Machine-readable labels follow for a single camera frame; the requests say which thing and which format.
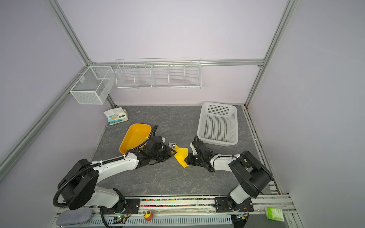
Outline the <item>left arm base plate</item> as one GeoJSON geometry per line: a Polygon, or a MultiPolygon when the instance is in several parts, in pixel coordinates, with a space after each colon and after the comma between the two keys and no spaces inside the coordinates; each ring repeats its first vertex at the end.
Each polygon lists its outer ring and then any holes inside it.
{"type": "Polygon", "coordinates": [[[139,198],[126,199],[112,208],[101,207],[103,214],[137,214],[140,208],[139,198]]]}

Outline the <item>red emergency stop button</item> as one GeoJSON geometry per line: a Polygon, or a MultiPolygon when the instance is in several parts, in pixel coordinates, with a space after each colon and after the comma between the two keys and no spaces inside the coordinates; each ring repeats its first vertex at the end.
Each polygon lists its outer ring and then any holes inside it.
{"type": "Polygon", "coordinates": [[[152,211],[147,211],[145,214],[144,214],[144,220],[145,221],[151,221],[152,218],[153,218],[153,212],[152,211]]]}

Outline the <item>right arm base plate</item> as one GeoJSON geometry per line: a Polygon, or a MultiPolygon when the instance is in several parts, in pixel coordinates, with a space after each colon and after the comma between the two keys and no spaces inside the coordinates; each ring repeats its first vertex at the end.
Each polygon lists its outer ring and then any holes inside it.
{"type": "Polygon", "coordinates": [[[228,197],[215,197],[214,204],[217,212],[253,212],[253,204],[251,198],[247,198],[238,204],[228,197]]]}

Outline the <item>grey cloth pad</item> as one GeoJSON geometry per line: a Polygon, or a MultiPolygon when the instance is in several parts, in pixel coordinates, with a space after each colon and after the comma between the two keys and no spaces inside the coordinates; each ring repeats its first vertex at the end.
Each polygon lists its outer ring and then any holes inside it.
{"type": "Polygon", "coordinates": [[[59,214],[56,220],[58,226],[68,226],[89,222],[94,215],[91,209],[68,210],[59,214]]]}

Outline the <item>white mesh wall box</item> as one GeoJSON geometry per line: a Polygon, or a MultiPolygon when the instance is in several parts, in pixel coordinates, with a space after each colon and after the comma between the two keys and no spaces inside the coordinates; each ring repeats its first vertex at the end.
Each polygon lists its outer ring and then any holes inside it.
{"type": "Polygon", "coordinates": [[[116,82],[110,66],[89,66],[80,76],[70,93],[81,105],[102,105],[116,82]]]}

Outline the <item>yellow paper napkin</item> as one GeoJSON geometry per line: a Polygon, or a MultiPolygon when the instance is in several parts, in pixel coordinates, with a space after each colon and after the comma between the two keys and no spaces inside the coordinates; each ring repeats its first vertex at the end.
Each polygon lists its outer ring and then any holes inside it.
{"type": "Polygon", "coordinates": [[[187,164],[185,159],[188,157],[188,149],[180,148],[177,144],[175,144],[175,151],[176,154],[174,155],[174,158],[183,168],[187,168],[189,165],[187,164]]]}

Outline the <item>white perforated plastic basket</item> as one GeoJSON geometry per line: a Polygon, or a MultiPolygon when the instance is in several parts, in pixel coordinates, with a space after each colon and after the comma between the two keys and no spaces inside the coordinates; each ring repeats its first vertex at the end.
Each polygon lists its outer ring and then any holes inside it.
{"type": "Polygon", "coordinates": [[[231,146],[238,143],[237,108],[229,104],[202,104],[197,136],[204,143],[231,146]]]}

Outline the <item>orange plastic tray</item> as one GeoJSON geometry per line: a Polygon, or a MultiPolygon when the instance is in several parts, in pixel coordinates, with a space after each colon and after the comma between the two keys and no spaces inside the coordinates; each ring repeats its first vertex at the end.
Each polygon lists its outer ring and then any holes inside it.
{"type": "Polygon", "coordinates": [[[148,124],[135,123],[131,125],[119,147],[119,151],[125,154],[128,150],[136,148],[147,140],[152,131],[152,127],[148,124]]]}

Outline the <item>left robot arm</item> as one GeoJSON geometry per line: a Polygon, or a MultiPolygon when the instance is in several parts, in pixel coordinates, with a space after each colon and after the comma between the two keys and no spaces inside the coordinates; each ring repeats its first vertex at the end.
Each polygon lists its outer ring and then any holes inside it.
{"type": "Polygon", "coordinates": [[[79,160],[58,185],[53,206],[80,209],[85,205],[99,206],[114,213],[124,212],[127,205],[124,195],[116,188],[97,186],[102,180],[125,171],[164,162],[176,154],[161,136],[151,136],[144,145],[129,150],[125,155],[103,161],[79,160]]]}

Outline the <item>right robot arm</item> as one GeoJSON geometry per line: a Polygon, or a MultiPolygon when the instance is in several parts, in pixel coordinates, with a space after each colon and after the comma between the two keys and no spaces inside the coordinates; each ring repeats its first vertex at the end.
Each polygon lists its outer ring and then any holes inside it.
{"type": "Polygon", "coordinates": [[[205,168],[210,173],[234,174],[238,185],[227,196],[231,208],[250,197],[257,197],[273,180],[272,173],[249,151],[230,156],[218,154],[199,140],[190,143],[190,147],[193,151],[185,158],[188,165],[205,168]]]}

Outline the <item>tissue pack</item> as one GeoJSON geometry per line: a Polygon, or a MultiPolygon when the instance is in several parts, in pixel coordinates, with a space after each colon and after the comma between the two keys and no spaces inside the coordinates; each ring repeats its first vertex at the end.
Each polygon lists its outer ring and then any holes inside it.
{"type": "Polygon", "coordinates": [[[104,115],[107,117],[107,123],[109,125],[115,125],[129,120],[127,111],[121,107],[107,110],[104,112],[104,115]]]}

